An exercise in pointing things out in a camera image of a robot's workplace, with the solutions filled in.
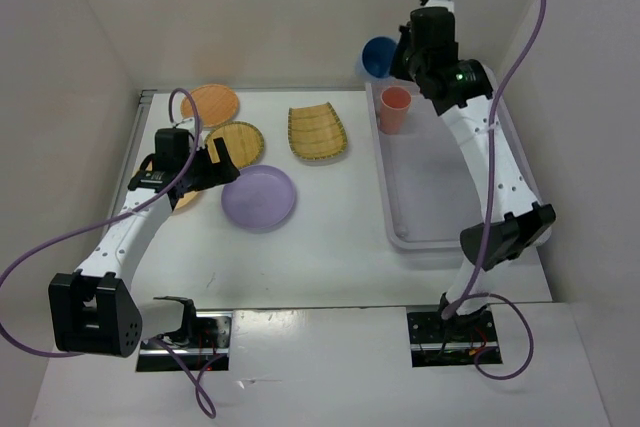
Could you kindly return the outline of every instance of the yellow woven plate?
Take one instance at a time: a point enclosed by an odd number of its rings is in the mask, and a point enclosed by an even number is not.
[[[191,203],[191,201],[192,201],[193,199],[195,199],[195,198],[198,196],[198,194],[199,194],[199,193],[200,193],[200,192],[187,192],[186,194],[184,194],[184,195],[182,196],[182,198],[181,198],[181,199],[178,201],[178,203],[176,204],[176,208],[175,208],[174,212],[175,212],[176,210],[178,210],[178,209],[181,209],[181,208],[183,208],[183,207],[186,207],[186,206],[187,206],[187,204],[190,204],[190,203]]]
[[[330,103],[289,109],[289,147],[303,160],[331,159],[347,149],[347,133]]]
[[[213,145],[213,139],[218,137],[224,139],[231,161],[238,169],[254,164],[264,152],[264,137],[254,125],[247,122],[228,122],[213,130],[205,140],[213,162],[220,160]]]
[[[231,119],[238,111],[240,101],[226,85],[208,84],[191,91],[198,113],[205,127],[215,127]],[[180,104],[182,117],[193,117],[191,103],[186,97]]]

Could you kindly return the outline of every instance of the blue cup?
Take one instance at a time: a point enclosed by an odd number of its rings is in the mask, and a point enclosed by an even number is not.
[[[360,56],[364,73],[374,79],[389,77],[391,60],[397,45],[396,41],[389,37],[374,37],[367,42]]]

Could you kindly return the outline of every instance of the orange cup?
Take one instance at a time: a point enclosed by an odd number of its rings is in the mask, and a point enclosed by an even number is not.
[[[385,134],[397,134],[407,117],[411,94],[402,87],[389,87],[380,96],[380,130]]]

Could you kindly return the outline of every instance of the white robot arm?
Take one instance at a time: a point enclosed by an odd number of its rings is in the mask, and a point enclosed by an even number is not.
[[[499,121],[488,125],[493,88],[478,61],[459,60],[455,41],[453,0],[421,0],[400,27],[401,38],[391,75],[415,82],[430,99],[464,156],[487,210],[489,181],[489,129],[494,132],[495,196],[487,255],[470,294],[491,292],[487,273],[498,263],[517,258],[555,221],[551,205],[541,206],[515,161]],[[480,248],[483,224],[465,229],[460,242],[465,259],[451,288],[442,296],[441,310],[460,299],[469,285]],[[486,298],[462,302],[451,323],[469,324],[486,307]]]
[[[193,119],[187,119],[156,133],[155,153],[129,183],[121,213],[149,201],[176,178],[193,148],[194,127]],[[129,291],[142,256],[178,200],[186,192],[232,182],[240,175],[224,140],[215,139],[214,145],[219,162],[211,161],[206,148],[197,150],[174,188],[111,225],[72,274],[56,274],[49,284],[49,304],[59,350],[127,357],[141,339],[181,330],[189,335],[195,318],[192,301],[162,297],[136,306]],[[151,162],[152,170],[145,170]]]

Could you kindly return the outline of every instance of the white tabletop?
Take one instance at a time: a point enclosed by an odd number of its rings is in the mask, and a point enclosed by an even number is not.
[[[295,211],[277,230],[251,233],[234,226],[220,206],[221,187],[203,192],[159,230],[133,281],[133,295],[192,298],[198,308],[342,307],[436,304],[448,289],[460,253],[403,254],[386,238],[373,137],[363,91],[239,92],[235,120],[263,133],[261,163],[286,172],[296,185]],[[153,151],[168,126],[168,94],[156,94],[137,153]],[[182,96],[176,97],[179,113]],[[290,107],[331,102],[349,150],[340,161],[310,166],[289,149]],[[495,269],[496,291],[514,301],[550,301],[537,252]]]
[[[536,338],[521,377],[490,381],[473,366],[412,368],[405,309],[237,311],[230,367],[203,385],[204,417],[182,372],[135,373],[136,356],[49,362],[31,427],[606,427],[571,312],[525,304]],[[527,351],[524,329],[494,306],[504,374]]]

